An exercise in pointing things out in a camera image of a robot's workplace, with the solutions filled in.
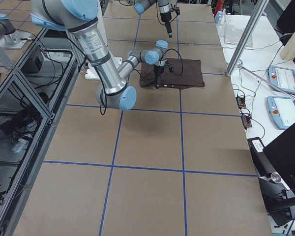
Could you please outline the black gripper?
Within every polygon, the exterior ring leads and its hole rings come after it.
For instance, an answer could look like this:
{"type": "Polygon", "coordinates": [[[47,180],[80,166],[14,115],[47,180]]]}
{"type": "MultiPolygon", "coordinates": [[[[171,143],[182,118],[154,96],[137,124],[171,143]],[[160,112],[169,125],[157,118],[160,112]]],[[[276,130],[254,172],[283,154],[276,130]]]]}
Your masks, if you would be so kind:
{"type": "Polygon", "coordinates": [[[161,85],[161,74],[164,72],[165,66],[154,65],[155,88],[159,89],[161,85]]]}
{"type": "Polygon", "coordinates": [[[167,34],[168,34],[169,38],[173,37],[173,35],[172,35],[172,27],[170,25],[171,19],[172,19],[171,12],[161,13],[161,21],[166,27],[166,31],[167,31],[167,34]]]}

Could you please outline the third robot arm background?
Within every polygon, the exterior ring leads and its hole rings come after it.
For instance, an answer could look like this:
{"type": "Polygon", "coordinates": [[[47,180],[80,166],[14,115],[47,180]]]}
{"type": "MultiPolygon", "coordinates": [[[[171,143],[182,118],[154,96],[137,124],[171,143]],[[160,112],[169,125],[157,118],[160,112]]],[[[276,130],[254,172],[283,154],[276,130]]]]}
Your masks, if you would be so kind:
{"type": "Polygon", "coordinates": [[[0,13],[0,47],[4,49],[21,49],[32,34],[20,32],[12,25],[6,14],[0,13]]]}

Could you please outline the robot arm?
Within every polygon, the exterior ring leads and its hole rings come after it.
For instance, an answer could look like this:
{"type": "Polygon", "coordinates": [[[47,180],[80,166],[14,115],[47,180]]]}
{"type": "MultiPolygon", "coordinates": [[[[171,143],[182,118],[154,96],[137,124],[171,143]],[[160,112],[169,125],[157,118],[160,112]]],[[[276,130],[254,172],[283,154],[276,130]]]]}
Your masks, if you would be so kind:
{"type": "Polygon", "coordinates": [[[180,14],[179,7],[172,5],[169,0],[118,0],[121,5],[132,6],[138,15],[144,14],[152,6],[156,6],[157,20],[160,25],[166,28],[169,38],[173,37],[171,22],[172,13],[180,14]]]}
{"type": "Polygon", "coordinates": [[[33,0],[32,22],[42,28],[67,31],[80,43],[91,66],[99,75],[97,102],[105,107],[130,110],[137,98],[136,89],[129,86],[126,78],[135,67],[145,62],[149,65],[164,65],[168,43],[156,41],[151,50],[131,51],[121,66],[116,67],[113,55],[108,50],[97,25],[99,3],[96,0],[33,0]]]}

